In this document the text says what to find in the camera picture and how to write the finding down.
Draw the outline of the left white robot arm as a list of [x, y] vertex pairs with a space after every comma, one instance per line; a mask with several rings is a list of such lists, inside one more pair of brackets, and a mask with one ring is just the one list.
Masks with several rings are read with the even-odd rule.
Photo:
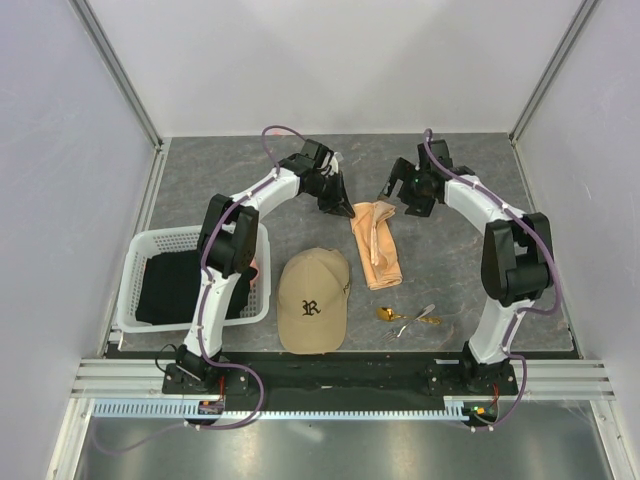
[[235, 286], [254, 259], [260, 219], [301, 194], [316, 198], [323, 213], [355, 216], [339, 154], [312, 139], [275, 162], [253, 186], [211, 198], [197, 244], [200, 288], [192, 325], [175, 360], [196, 392], [208, 393], [218, 385], [224, 321]]

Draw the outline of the peach satin napkin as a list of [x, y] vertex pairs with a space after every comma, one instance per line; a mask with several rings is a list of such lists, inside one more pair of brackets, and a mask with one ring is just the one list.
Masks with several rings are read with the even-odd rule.
[[402, 283], [398, 253], [388, 220], [395, 207], [384, 201], [361, 202], [353, 206], [350, 220], [367, 286], [376, 291]]

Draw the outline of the tan baseball cap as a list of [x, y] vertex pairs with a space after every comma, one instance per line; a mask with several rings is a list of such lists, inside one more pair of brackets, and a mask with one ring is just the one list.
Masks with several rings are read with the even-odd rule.
[[346, 337], [350, 266], [336, 249], [312, 248], [292, 257], [279, 280], [277, 327], [296, 355], [334, 352]]

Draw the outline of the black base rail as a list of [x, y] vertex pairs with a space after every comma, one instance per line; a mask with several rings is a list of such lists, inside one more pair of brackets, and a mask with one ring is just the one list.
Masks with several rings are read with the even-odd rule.
[[257, 382], [241, 364], [257, 373], [267, 394], [281, 391], [315, 392], [364, 389], [379, 392], [415, 392], [433, 397], [508, 396], [518, 393], [519, 381], [508, 360], [485, 367], [474, 366], [464, 353], [445, 352], [336, 352], [294, 355], [284, 352], [226, 352], [213, 367], [203, 360], [184, 366], [180, 354], [166, 366], [164, 394], [248, 395], [259, 391]]

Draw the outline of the aluminium frame post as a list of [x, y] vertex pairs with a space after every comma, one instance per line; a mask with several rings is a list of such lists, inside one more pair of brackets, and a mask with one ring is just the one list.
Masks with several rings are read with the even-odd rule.
[[568, 60], [581, 34], [600, 4], [599, 0], [582, 0], [573, 14], [568, 26], [557, 43], [551, 57], [542, 71], [524, 108], [519, 114], [508, 138], [515, 146], [524, 134], [534, 114], [539, 109], [549, 89]]
[[136, 117], [145, 136], [155, 150], [160, 150], [164, 141], [144, 107], [91, 3], [87, 0], [70, 0], [69, 3], [98, 51], [125, 102]]

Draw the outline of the gold spoon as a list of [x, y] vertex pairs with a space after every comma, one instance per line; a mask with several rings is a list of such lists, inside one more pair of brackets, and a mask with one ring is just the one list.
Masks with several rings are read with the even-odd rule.
[[435, 310], [435, 306], [433, 304], [428, 305], [424, 308], [424, 310], [418, 314], [417, 316], [409, 316], [404, 314], [399, 314], [394, 311], [391, 307], [378, 307], [376, 309], [376, 316], [385, 322], [394, 322], [396, 320], [409, 320], [414, 319], [419, 322], [429, 323], [434, 325], [439, 325], [442, 322], [442, 319], [438, 316], [433, 316], [432, 313]]

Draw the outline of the left aluminium frame post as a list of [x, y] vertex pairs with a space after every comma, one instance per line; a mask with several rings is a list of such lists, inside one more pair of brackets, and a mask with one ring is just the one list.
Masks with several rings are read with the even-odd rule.
[[145, 136], [155, 150], [160, 150], [164, 141], [144, 107], [91, 3], [87, 0], [70, 0], [69, 3], [98, 51], [125, 102], [136, 117]]

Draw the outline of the right aluminium frame post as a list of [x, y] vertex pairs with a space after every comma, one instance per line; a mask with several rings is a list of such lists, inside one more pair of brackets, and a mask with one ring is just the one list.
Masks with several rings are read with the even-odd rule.
[[549, 89], [568, 60], [581, 34], [600, 4], [599, 0], [582, 0], [573, 14], [568, 26], [557, 43], [551, 57], [542, 71], [524, 108], [519, 114], [508, 138], [515, 146], [524, 134], [534, 114], [539, 109]]

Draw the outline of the black folded cloth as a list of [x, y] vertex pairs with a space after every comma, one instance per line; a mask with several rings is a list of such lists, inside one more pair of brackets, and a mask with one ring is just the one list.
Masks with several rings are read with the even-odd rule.
[[152, 326], [191, 324], [201, 286], [196, 250], [162, 253], [146, 264], [135, 319]]

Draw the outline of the pink item in basket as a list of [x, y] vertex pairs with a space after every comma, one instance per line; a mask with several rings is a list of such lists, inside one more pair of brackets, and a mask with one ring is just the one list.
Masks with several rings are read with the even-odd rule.
[[252, 259], [249, 266], [249, 279], [255, 282], [259, 278], [260, 268], [255, 258]]

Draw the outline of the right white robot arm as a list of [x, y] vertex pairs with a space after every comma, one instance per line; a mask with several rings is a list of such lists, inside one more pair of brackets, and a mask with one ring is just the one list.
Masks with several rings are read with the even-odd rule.
[[480, 277], [487, 295], [481, 320], [445, 378], [477, 394], [512, 374], [509, 355], [517, 328], [555, 283], [546, 215], [511, 207], [466, 166], [454, 166], [445, 140], [425, 140], [418, 162], [395, 160], [379, 195], [397, 195], [406, 214], [428, 217], [436, 204], [460, 213], [483, 236]]

